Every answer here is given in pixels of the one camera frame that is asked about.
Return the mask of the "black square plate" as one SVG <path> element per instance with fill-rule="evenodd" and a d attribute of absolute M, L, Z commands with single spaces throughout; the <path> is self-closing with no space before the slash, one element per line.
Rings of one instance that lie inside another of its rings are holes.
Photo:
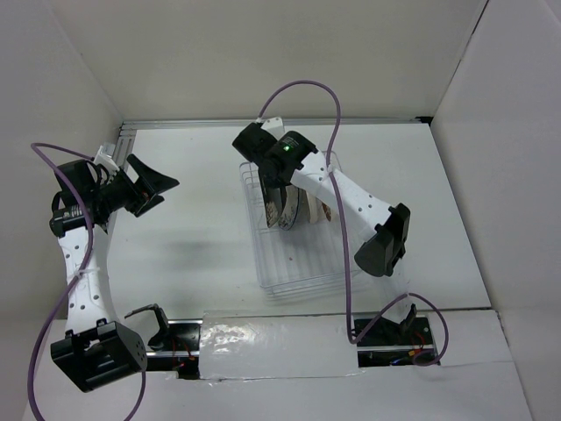
<path fill-rule="evenodd" d="M 271 188 L 262 186 L 262 196 L 266 216 L 266 225 L 271 228 L 278 224 L 286 208 L 288 187 Z"/>

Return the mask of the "beige plate blue swirl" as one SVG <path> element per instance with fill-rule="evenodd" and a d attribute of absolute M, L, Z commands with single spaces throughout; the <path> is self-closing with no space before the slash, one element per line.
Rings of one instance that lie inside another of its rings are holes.
<path fill-rule="evenodd" d="M 324 211 L 322 203 L 309 192 L 306 193 L 306 200 L 308 204 L 308 221 L 310 224 L 315 224 L 324 218 Z"/>

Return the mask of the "brown rim floral bowl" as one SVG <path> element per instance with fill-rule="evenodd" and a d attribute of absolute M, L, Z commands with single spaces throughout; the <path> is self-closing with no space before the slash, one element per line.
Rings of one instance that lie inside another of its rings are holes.
<path fill-rule="evenodd" d="M 323 210 L 323 214 L 324 214 L 325 218 L 328 221 L 331 221 L 332 220 L 331 208 L 325 203 L 321 203 L 321 205 L 322 205 L 322 210 Z"/>

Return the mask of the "blue floral white plate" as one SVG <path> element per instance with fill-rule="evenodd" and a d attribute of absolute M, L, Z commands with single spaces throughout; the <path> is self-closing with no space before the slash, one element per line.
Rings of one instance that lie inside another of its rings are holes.
<path fill-rule="evenodd" d="M 283 231 L 290 230 L 298 217 L 301 191 L 293 185 L 288 185 L 280 190 L 282 209 L 277 225 Z"/>

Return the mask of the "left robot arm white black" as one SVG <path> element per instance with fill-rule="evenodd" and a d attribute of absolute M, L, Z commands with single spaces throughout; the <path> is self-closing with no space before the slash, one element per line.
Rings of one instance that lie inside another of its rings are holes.
<path fill-rule="evenodd" d="M 68 294 L 65 337 L 52 343 L 50 352 L 54 364 L 82 392 L 146 370 L 143 341 L 161 350 L 173 339 L 172 326 L 159 319 L 147 322 L 140 337 L 119 322 L 111 298 L 107 265 L 111 215 L 124 209 L 140 217 L 179 184 L 133 153 L 126 161 L 136 180 L 105 153 L 60 165 L 55 175 L 60 191 L 53 197 L 49 226 L 73 288 Z"/>

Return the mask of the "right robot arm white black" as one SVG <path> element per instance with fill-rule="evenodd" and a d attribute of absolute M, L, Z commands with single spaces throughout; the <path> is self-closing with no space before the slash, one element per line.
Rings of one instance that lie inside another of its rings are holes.
<path fill-rule="evenodd" d="M 345 175 L 280 118 L 250 123 L 233 140 L 246 160 L 258 279 L 273 293 L 354 278 L 380 301 L 404 294 L 409 208 L 386 203 Z"/>

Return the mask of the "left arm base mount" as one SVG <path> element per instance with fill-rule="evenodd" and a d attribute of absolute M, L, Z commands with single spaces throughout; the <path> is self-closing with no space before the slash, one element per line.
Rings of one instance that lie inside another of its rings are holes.
<path fill-rule="evenodd" d="M 175 375 L 184 380 L 200 378 L 199 351 L 201 319 L 176 319 L 168 322 L 168 332 L 155 348 L 149 345 L 160 330 L 155 316 L 144 315 L 134 320 L 128 318 L 124 325 L 138 333 L 147 352 L 147 371 Z"/>

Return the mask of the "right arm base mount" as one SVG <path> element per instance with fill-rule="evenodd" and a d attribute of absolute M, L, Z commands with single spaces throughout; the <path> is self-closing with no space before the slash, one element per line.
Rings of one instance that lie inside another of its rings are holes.
<path fill-rule="evenodd" d="M 412 366 L 425 364 L 437 357 L 435 342 L 426 317 L 416 317 L 404 333 L 393 322 L 381 319 L 357 344 L 361 368 Z"/>

